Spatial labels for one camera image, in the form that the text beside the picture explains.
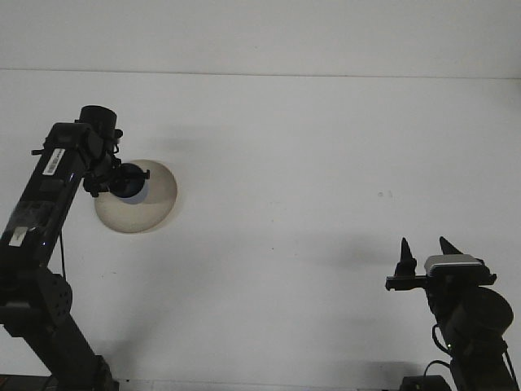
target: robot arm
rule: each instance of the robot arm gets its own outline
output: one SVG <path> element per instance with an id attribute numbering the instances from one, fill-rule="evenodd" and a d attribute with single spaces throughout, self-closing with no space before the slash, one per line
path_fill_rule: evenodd
<path id="1" fill-rule="evenodd" d="M 33 152 L 40 160 L 0 238 L 0 323 L 27 341 L 63 390 L 117 389 L 69 313 L 70 285 L 47 268 L 83 178 L 97 196 L 147 177 L 125 177 L 114 153 L 122 135 L 115 124 L 116 114 L 97 106 L 84 107 L 75 123 L 55 124 Z"/>
<path id="2" fill-rule="evenodd" d="M 492 285 L 496 275 L 482 260 L 461 253 L 445 238 L 440 238 L 440 244 L 444 255 L 429 257 L 427 274 L 417 276 L 416 261 L 403 239 L 401 260 L 395 275 L 387 277 L 387 290 L 425 289 L 452 359 L 450 371 L 458 391 L 519 391 L 502 357 L 507 349 L 502 335 L 514 313 L 501 295 L 482 286 Z M 439 376 L 405 378 L 401 390 L 423 385 L 425 391 L 439 389 L 439 381 Z"/>

